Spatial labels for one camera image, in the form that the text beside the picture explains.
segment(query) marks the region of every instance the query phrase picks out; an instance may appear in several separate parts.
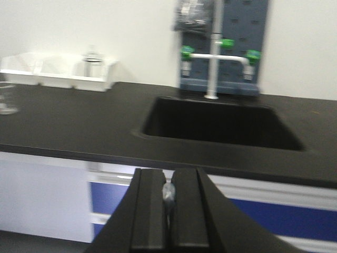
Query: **faucet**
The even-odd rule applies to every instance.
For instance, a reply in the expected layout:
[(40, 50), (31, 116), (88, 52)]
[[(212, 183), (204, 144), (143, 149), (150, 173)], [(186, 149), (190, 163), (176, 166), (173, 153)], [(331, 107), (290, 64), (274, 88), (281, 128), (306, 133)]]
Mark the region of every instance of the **faucet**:
[(182, 74), (190, 75), (191, 59), (210, 59), (209, 80), (207, 84), (207, 99), (218, 99), (216, 96), (216, 86), (219, 71), (219, 60), (238, 61), (243, 65), (243, 77), (251, 81), (255, 74), (255, 63), (260, 59), (261, 53), (256, 50), (247, 50), (245, 57), (233, 55), (220, 55), (220, 47), (231, 49), (234, 40), (222, 39), (222, 21), (224, 13), (223, 0), (216, 0), (214, 4), (214, 20), (211, 35), (210, 54), (194, 54), (194, 49), (190, 46), (182, 46)]

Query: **floor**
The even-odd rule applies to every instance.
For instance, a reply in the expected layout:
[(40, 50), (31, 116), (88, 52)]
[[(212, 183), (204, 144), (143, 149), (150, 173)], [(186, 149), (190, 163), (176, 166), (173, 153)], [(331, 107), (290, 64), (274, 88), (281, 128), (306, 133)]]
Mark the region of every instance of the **floor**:
[(0, 252), (5, 253), (83, 253), (87, 246), (85, 242), (0, 231)]

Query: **green valve handle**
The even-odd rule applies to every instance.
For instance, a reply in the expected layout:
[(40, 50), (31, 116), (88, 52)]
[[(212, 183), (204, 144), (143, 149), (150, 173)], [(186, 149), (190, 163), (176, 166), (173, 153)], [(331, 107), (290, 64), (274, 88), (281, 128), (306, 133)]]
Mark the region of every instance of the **green valve handle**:
[(190, 46), (182, 46), (181, 48), (181, 57), (183, 61), (190, 61), (191, 54), (194, 52), (194, 48)]
[(261, 52), (257, 50), (247, 50), (245, 57), (249, 60), (250, 66), (254, 66), (261, 59)]
[(221, 47), (225, 49), (232, 49), (234, 46), (235, 41), (230, 40), (229, 38), (224, 38), (221, 40)]

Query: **blue cabinet drawer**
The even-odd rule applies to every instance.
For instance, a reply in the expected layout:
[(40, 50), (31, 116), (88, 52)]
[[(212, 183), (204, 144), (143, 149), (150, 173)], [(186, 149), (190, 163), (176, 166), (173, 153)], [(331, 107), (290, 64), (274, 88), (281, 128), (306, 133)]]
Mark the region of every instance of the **blue cabinet drawer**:
[(90, 183), (93, 212), (112, 214), (121, 202), (128, 186)]
[(276, 235), (337, 242), (337, 211), (231, 200)]
[[(91, 183), (93, 212), (112, 214), (128, 186)], [(337, 242), (337, 211), (231, 199), (243, 212), (280, 236)], [(95, 225), (95, 234), (102, 225)]]

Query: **cabinet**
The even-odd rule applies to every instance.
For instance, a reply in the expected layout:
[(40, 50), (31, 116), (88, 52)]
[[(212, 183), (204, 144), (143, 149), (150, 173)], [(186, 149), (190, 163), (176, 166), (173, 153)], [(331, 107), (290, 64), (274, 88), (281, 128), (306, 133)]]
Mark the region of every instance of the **cabinet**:
[[(90, 242), (136, 166), (0, 152), (0, 230)], [(173, 171), (164, 170), (170, 180)], [(245, 213), (310, 252), (337, 252), (337, 190), (210, 175)]]
[(84, 161), (0, 152), (0, 230), (90, 242)]

